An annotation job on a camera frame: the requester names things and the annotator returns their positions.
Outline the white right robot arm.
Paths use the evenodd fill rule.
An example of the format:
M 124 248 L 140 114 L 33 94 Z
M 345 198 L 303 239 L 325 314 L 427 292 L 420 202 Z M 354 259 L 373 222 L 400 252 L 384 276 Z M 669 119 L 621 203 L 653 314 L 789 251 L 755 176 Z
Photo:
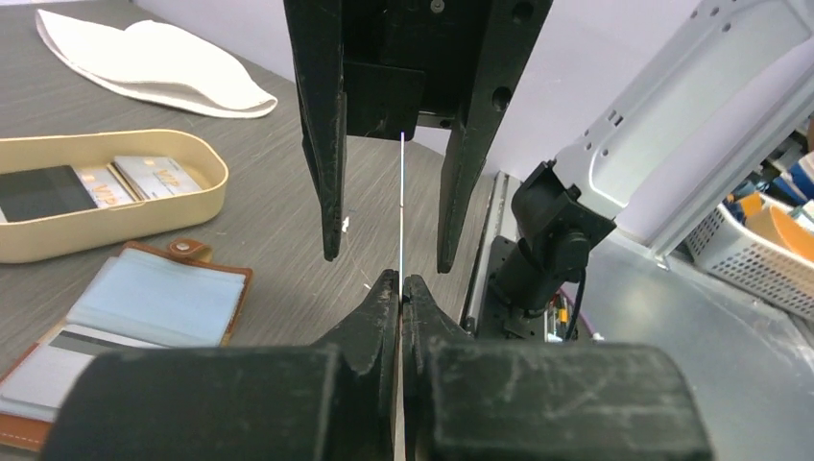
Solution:
M 548 1 L 288 1 L 302 149 L 323 255 L 340 252 L 347 139 L 448 130 L 437 269 L 454 264 L 474 187 L 551 10 Z M 809 1 L 702 1 L 582 138 L 515 193 L 521 236 L 491 285 L 509 320 L 539 316 L 667 156 L 813 35 Z

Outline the orange leather card holder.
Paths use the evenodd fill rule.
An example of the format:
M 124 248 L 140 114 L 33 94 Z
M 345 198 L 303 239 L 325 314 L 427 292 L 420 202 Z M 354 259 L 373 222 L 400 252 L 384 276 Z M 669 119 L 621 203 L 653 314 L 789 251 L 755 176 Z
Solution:
M 209 246 L 183 238 L 164 250 L 126 243 L 105 262 L 65 317 L 34 342 L 2 374 L 1 381 L 47 335 L 65 325 L 94 328 L 157 348 L 227 344 L 253 272 L 215 264 L 211 254 Z M 1 412 L 1 443 L 37 452 L 52 423 Z

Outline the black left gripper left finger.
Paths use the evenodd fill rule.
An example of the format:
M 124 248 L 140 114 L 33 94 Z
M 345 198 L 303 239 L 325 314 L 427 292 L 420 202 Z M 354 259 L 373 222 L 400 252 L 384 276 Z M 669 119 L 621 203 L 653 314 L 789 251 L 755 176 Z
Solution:
M 43 460 L 390 460 L 398 274 L 306 346 L 126 349 L 79 376 Z

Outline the black card in tray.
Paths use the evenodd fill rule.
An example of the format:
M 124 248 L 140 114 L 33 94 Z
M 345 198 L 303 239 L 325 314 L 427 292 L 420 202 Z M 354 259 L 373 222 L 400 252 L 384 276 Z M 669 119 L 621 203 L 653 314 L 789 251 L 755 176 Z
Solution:
M 1 175 L 1 213 L 7 223 L 96 207 L 71 166 L 60 165 Z

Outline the white plastic mesh basket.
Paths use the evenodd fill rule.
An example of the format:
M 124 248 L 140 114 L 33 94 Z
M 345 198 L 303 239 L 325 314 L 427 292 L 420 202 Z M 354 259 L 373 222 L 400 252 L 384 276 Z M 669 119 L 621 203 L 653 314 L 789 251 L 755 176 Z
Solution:
M 758 214 L 791 210 L 761 192 L 715 207 L 684 239 L 694 264 L 766 303 L 813 319 L 813 259 L 747 227 Z

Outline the white card black stripe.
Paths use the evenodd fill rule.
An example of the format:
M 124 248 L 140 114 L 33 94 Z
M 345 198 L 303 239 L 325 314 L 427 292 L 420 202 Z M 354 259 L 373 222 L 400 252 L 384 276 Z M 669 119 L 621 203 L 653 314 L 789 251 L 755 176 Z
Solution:
M 51 423 L 78 376 L 98 355 L 157 347 L 94 328 L 65 325 L 46 336 L 1 381 L 3 414 Z

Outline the thin white card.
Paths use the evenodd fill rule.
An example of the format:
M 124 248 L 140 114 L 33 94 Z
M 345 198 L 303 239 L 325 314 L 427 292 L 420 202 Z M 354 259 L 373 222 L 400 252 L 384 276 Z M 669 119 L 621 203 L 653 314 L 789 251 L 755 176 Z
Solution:
M 405 196 L 405 132 L 400 133 L 399 139 L 399 190 L 398 190 L 398 312 L 396 329 L 396 391 L 395 391 L 395 440 L 394 440 L 394 460 L 404 461 L 405 439 L 404 439 L 404 410 L 403 410 L 403 285 L 404 285 L 404 196 Z

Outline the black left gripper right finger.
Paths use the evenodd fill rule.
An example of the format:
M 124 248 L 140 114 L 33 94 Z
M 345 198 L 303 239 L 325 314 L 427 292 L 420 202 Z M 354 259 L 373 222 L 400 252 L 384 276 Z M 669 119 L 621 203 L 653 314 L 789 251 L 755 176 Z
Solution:
M 410 460 L 712 460 L 675 361 L 641 344 L 477 340 L 403 286 Z

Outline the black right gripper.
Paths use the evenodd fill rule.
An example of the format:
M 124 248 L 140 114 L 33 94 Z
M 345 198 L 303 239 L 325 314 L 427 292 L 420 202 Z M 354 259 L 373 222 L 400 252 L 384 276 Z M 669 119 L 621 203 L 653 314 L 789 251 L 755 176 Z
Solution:
M 341 246 L 346 129 L 349 136 L 410 139 L 425 113 L 441 128 L 455 117 L 440 175 L 437 235 L 437 271 L 450 272 L 473 190 L 552 5 L 284 3 L 325 260 Z

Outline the white bucket hat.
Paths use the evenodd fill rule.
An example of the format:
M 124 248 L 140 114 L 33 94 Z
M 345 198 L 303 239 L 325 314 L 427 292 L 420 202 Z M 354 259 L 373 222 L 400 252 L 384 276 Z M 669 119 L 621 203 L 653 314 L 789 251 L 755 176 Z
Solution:
M 229 119 L 260 118 L 278 104 L 233 55 L 170 24 L 142 20 L 121 30 L 46 10 L 35 23 L 59 61 L 119 95 Z

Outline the beige oval tray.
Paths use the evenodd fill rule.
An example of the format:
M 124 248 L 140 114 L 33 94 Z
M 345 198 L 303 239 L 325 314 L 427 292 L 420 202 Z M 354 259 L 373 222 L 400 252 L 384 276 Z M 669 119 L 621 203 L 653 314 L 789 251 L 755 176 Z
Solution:
M 223 207 L 205 141 L 150 129 L 1 141 L 1 260 L 28 263 L 175 231 Z

